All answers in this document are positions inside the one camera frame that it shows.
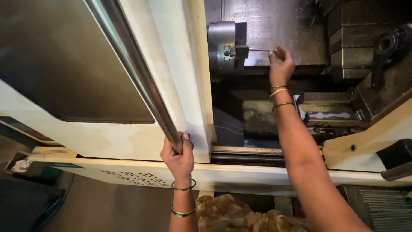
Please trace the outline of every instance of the metal rod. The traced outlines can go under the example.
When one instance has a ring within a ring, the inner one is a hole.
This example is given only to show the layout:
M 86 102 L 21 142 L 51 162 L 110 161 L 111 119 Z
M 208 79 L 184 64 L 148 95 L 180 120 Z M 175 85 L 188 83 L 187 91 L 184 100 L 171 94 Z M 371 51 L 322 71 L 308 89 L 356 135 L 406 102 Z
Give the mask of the metal rod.
M 167 139 L 174 145 L 178 145 L 181 138 L 119 3 L 116 0 L 85 0 L 85 2 Z
M 249 51 L 258 51 L 258 52 L 269 52 L 269 51 L 273 51 L 273 52 L 277 52 L 277 49 L 270 49 L 270 48 L 249 48 Z

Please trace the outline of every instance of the cloth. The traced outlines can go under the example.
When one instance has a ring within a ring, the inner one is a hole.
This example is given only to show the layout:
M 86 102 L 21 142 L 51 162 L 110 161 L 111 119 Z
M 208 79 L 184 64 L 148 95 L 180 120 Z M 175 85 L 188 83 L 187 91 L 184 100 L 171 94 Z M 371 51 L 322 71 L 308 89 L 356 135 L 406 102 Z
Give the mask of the cloth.
M 196 199 L 199 232 L 314 232 L 306 219 L 286 217 L 278 210 L 253 212 L 244 202 L 226 194 Z

